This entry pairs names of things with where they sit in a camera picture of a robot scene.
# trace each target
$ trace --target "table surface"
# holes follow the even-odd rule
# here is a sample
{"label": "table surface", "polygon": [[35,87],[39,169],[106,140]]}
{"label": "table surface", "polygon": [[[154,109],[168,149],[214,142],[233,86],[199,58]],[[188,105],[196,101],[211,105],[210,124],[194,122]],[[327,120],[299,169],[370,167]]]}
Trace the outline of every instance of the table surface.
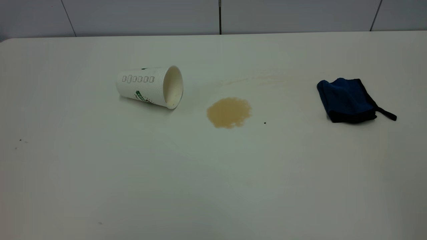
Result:
{"label": "table surface", "polygon": [[[6,40],[0,238],[425,239],[426,63],[427,32]],[[174,111],[117,93],[173,64]],[[339,77],[398,120],[332,123],[316,84]],[[224,97],[244,126],[209,121]]]}

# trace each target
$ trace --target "paper cup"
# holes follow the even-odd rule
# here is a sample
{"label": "paper cup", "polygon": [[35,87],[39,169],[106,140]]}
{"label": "paper cup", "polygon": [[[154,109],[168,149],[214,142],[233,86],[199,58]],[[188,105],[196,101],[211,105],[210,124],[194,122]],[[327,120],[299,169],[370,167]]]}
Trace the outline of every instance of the paper cup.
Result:
{"label": "paper cup", "polygon": [[117,76],[116,88],[123,97],[174,109],[184,85],[179,68],[171,66],[123,71]]}

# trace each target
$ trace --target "white tile wall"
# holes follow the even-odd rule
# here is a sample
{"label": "white tile wall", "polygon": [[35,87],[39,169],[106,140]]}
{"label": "white tile wall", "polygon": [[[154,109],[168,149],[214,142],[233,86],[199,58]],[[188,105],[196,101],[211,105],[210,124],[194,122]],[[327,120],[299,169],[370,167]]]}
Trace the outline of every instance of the white tile wall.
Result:
{"label": "white tile wall", "polygon": [[427,0],[383,0],[372,30],[427,30]]}
{"label": "white tile wall", "polygon": [[77,36],[218,34],[218,0],[63,0]]}
{"label": "white tile wall", "polygon": [[1,0],[0,40],[74,36],[61,0]]}
{"label": "white tile wall", "polygon": [[380,0],[222,0],[222,32],[369,31]]}

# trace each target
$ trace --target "green logo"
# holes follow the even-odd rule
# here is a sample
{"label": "green logo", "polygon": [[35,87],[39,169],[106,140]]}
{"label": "green logo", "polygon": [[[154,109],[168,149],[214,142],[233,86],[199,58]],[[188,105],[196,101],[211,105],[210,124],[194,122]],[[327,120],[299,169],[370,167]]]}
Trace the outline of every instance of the green logo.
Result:
{"label": "green logo", "polygon": [[139,91],[136,91],[135,92],[135,98],[136,99],[141,99],[141,101],[144,101],[144,102],[149,102],[149,103],[153,103],[150,99],[148,99],[147,97],[146,98],[144,98],[142,95],[141,95],[141,93],[139,92]]}

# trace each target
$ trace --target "coffee spill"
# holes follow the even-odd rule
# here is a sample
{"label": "coffee spill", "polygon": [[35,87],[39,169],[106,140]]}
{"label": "coffee spill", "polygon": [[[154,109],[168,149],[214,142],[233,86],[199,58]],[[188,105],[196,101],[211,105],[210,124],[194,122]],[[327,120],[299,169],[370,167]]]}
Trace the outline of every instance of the coffee spill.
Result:
{"label": "coffee spill", "polygon": [[249,102],[236,97],[219,100],[207,110],[207,116],[216,128],[231,129],[241,127],[246,118],[251,116]]}

